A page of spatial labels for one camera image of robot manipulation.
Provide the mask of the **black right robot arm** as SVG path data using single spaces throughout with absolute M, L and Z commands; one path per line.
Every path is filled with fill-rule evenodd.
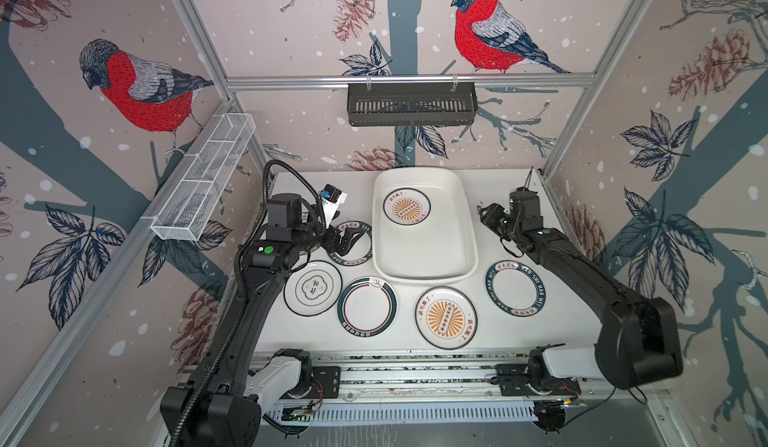
M 526 187 L 510 193 L 510 207 L 480 206 L 481 223 L 501 241 L 563 281 L 601 322 L 592 347 L 545 347 L 539 357 L 556 378 L 602 379 L 634 387 L 680 376 L 684 361 L 673 307 L 629 289 L 589 260 L 560 230 L 544 225 L 538 194 Z

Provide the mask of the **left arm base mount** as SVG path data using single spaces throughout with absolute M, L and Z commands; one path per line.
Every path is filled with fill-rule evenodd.
M 341 368 L 321 366 L 312 368 L 312 379 L 307 387 L 300 387 L 296 392 L 288 392 L 283 399 L 290 400 L 325 400 L 339 397 Z

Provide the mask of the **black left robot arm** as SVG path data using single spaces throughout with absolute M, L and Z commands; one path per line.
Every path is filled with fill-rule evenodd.
M 268 314 L 301 256 L 315 248 L 346 254 L 359 239 L 332 226 L 346 194 L 326 185 L 309 203 L 280 193 L 265 200 L 235 257 L 236 293 L 208 351 L 186 383 L 164 394 L 160 412 L 172 446 L 251 446 L 264 414 L 284 394 L 312 385 L 307 351 L 278 350 L 250 369 Z

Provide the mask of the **small orange sunburst plate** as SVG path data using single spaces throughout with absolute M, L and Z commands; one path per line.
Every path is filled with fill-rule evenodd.
M 384 198 L 383 210 L 386 217 L 395 224 L 412 226 L 429 216 L 431 202 L 428 196 L 418 189 L 400 188 Z

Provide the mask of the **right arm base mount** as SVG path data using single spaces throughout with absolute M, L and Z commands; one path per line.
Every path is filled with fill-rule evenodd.
M 503 397 L 581 395 L 576 379 L 553 377 L 544 367 L 524 364 L 497 364 L 490 383 L 499 388 Z

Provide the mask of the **green red rim plate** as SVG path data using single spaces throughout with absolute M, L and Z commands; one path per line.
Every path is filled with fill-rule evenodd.
M 385 332 L 394 322 L 398 300 L 393 287 L 375 276 L 351 281 L 341 292 L 337 316 L 349 334 L 367 338 Z

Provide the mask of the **large orange sunburst plate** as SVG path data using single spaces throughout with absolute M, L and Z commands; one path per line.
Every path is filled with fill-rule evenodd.
M 415 309 L 417 328 L 432 346 L 457 350 L 469 344 L 477 331 L 477 312 L 470 299 L 449 286 L 433 287 L 419 298 Z

